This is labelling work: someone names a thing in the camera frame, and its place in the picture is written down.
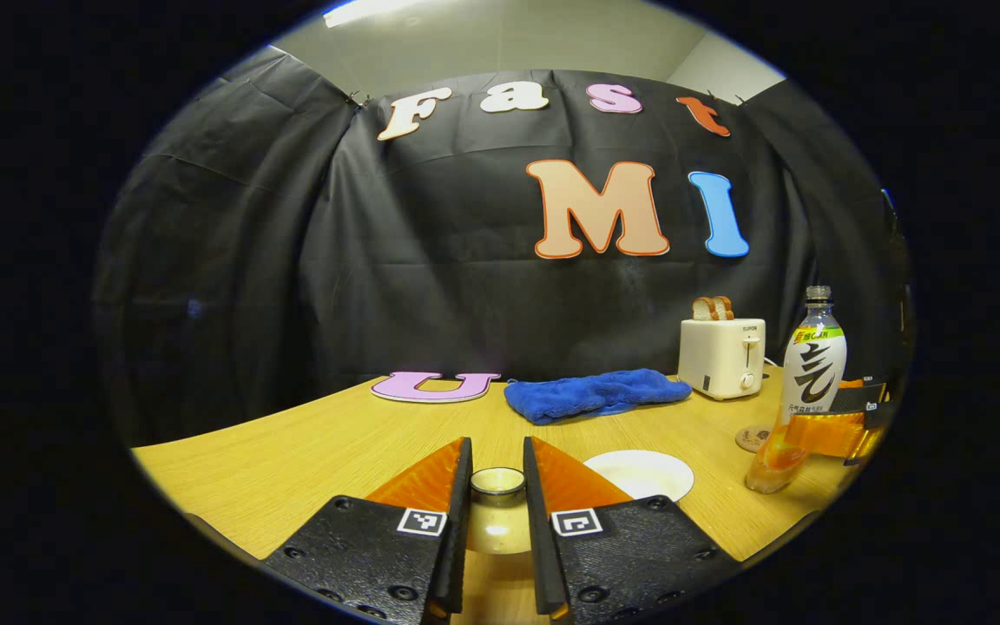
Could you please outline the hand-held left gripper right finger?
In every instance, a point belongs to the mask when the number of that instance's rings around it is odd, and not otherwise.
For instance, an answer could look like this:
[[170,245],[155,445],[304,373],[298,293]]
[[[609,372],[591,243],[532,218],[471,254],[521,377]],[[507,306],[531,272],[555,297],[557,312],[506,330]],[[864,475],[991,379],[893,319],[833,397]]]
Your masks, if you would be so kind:
[[536,609],[552,624],[664,624],[740,570],[669,497],[633,498],[540,438],[524,439],[523,472]]

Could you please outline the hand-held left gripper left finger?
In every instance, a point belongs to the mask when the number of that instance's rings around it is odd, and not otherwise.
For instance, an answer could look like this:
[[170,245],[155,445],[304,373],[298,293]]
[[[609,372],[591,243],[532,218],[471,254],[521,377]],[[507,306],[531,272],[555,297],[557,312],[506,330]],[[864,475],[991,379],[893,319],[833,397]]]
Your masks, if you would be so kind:
[[459,437],[372,494],[333,496],[266,568],[365,622],[448,624],[462,609],[472,468]]

